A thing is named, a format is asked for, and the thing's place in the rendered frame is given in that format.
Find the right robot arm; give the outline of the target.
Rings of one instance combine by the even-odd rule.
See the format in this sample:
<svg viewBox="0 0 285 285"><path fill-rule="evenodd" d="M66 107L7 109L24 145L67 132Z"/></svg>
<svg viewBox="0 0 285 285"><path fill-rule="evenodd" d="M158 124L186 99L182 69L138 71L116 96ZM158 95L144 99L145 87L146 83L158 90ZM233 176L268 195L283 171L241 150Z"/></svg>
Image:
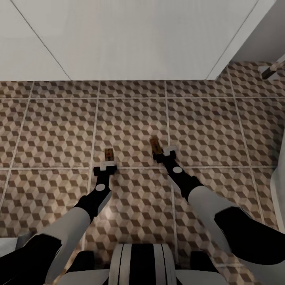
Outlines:
<svg viewBox="0 0 285 285"><path fill-rule="evenodd" d="M214 242L233 253L262 285L285 285L285 234L272 229L187 174L176 162L178 144L153 153L163 163L169 183L185 197Z"/></svg>

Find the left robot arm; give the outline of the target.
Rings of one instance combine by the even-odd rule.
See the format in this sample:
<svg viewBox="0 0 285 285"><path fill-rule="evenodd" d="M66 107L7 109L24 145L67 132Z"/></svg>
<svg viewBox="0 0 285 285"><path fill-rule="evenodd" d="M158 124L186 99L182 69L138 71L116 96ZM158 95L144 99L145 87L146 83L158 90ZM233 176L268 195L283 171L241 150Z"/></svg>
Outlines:
<svg viewBox="0 0 285 285"><path fill-rule="evenodd" d="M109 178L117 170L117 164L117 161L102 161L100 167L94 167L97 182L92 192L31 237L24 247L0 257L0 285L49 285L57 279L94 216L111 198Z"/></svg>

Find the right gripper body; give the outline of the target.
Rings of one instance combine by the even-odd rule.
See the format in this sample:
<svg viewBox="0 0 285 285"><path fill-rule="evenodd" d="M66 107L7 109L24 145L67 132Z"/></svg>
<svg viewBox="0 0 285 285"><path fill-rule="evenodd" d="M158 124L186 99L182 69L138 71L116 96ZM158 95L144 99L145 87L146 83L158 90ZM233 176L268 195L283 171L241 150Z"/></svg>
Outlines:
<svg viewBox="0 0 285 285"><path fill-rule="evenodd" d="M170 155L169 156L164 156L163 153L160 153L160 154L156 155L157 163L163 163L164 165L166 164L166 162L168 162L170 160L175 160L175 159L176 159L175 150L170 151Z"/></svg>

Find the mousetrap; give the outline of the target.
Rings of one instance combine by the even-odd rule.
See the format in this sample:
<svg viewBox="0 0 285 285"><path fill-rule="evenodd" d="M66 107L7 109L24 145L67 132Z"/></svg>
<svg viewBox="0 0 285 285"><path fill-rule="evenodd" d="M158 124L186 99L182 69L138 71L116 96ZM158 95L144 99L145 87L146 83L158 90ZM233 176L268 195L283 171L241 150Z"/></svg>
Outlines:
<svg viewBox="0 0 285 285"><path fill-rule="evenodd" d="M112 148L105 149L104 152L105 152L105 161L114 160Z"/></svg>
<svg viewBox="0 0 285 285"><path fill-rule="evenodd" d="M155 154L163 153L157 137L149 138L149 141Z"/></svg>

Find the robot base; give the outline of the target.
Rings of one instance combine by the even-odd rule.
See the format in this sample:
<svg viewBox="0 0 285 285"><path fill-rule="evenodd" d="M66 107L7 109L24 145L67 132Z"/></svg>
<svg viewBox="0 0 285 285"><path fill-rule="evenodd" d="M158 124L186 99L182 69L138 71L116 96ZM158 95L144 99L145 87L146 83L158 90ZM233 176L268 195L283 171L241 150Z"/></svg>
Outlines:
<svg viewBox="0 0 285 285"><path fill-rule="evenodd" d="M177 285L228 285L205 251L192 251L190 270L175 264ZM93 251L80 251L57 285L108 285L110 264L95 270Z"/></svg>

